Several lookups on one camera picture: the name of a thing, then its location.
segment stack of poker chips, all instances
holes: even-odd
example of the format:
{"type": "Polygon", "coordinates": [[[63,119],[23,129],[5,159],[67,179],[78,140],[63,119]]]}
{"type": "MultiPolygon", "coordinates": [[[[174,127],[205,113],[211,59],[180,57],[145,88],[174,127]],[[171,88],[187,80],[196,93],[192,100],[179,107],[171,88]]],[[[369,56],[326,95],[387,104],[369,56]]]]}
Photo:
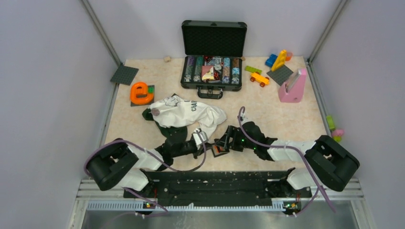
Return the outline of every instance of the stack of poker chips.
{"type": "Polygon", "coordinates": [[[239,69],[239,59],[235,58],[232,60],[232,84],[239,84],[240,69],[239,69]]]}
{"type": "Polygon", "coordinates": [[[185,76],[184,76],[184,81],[185,82],[190,82],[191,81],[192,66],[194,65],[194,60],[195,60],[195,58],[193,56],[188,57],[186,73],[185,73],[185,76]]]}
{"type": "Polygon", "coordinates": [[[195,70],[194,70],[194,82],[201,81],[201,66],[204,63],[204,58],[202,56],[197,57],[197,61],[195,63],[195,70]]]}
{"type": "Polygon", "coordinates": [[[230,73],[231,73],[231,59],[225,57],[224,68],[222,71],[222,83],[229,83],[230,73]]]}

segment pink block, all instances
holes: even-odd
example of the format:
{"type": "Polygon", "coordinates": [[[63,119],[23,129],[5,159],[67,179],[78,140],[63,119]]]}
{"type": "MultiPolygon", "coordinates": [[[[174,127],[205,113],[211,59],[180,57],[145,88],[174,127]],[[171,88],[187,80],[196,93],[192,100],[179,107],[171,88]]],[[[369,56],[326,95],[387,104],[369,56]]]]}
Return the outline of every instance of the pink block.
{"type": "Polygon", "coordinates": [[[336,129],[336,130],[332,131],[331,134],[332,134],[332,137],[335,137],[335,136],[341,137],[344,134],[344,130],[336,129]]]}
{"type": "Polygon", "coordinates": [[[299,103],[304,96],[305,80],[307,79],[307,69],[301,68],[298,72],[292,73],[278,90],[278,98],[282,103],[299,103]]]}

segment black plastic housing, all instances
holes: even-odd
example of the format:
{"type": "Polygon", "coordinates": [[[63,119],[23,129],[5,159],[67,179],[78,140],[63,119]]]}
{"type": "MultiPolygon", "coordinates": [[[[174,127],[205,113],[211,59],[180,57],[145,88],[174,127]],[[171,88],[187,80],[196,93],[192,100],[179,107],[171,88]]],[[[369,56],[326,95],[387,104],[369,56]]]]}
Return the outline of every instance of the black plastic housing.
{"type": "Polygon", "coordinates": [[[307,150],[305,158],[322,183],[338,192],[344,190],[360,166],[352,154],[327,135],[316,140],[316,144],[307,150]]]}
{"type": "Polygon", "coordinates": [[[116,143],[100,150],[86,168],[100,190],[105,191],[117,185],[137,161],[138,157],[127,144],[116,143]]]}
{"type": "MultiPolygon", "coordinates": [[[[254,172],[144,172],[152,180],[157,195],[146,188],[139,192],[146,198],[159,199],[162,206],[271,206],[272,198],[291,198],[300,193],[312,196],[306,188],[294,190],[286,181],[289,171],[254,172]]],[[[136,198],[124,191],[124,198],[136,198]]]]}
{"type": "Polygon", "coordinates": [[[243,56],[247,31],[244,22],[186,20],[181,30],[186,55],[243,56]]]}

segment small wooden block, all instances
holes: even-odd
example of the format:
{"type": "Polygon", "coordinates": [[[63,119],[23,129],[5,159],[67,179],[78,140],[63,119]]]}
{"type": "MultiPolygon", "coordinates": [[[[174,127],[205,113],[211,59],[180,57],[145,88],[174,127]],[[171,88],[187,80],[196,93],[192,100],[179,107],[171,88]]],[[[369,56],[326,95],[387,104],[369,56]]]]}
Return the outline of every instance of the small wooden block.
{"type": "Polygon", "coordinates": [[[166,56],[163,60],[167,63],[171,61],[171,58],[169,56],[166,56]]]}

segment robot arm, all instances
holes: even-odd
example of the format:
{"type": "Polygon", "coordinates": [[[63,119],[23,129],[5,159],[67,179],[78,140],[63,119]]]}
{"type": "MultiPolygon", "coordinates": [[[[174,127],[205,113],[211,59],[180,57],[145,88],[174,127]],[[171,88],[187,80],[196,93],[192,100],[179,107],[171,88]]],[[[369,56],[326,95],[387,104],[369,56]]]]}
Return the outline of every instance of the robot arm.
{"type": "MultiPolygon", "coordinates": [[[[257,142],[272,147],[260,146],[250,141],[240,127],[235,126],[228,126],[223,137],[216,140],[216,146],[224,148],[225,151],[229,151],[229,149],[235,151],[243,151],[244,148],[253,149],[254,153],[263,160],[302,161],[302,157],[293,149],[296,148],[302,152],[318,180],[335,191],[343,191],[360,166],[359,161],[352,154],[327,135],[322,135],[315,141],[283,141],[265,137],[260,128],[250,121],[245,114],[242,114],[240,118],[242,128],[248,136],[257,142]]],[[[287,181],[296,190],[315,185],[306,169],[294,169],[289,174],[287,181]]]]}
{"type": "Polygon", "coordinates": [[[130,187],[141,191],[149,180],[140,168],[162,171],[166,167],[161,162],[172,165],[174,157],[193,154],[196,158],[203,153],[202,145],[207,141],[207,134],[196,129],[189,141],[167,139],[158,148],[148,150],[154,155],[152,156],[146,149],[134,147],[119,138],[100,149],[85,167],[101,191],[113,187],[130,187]]]}

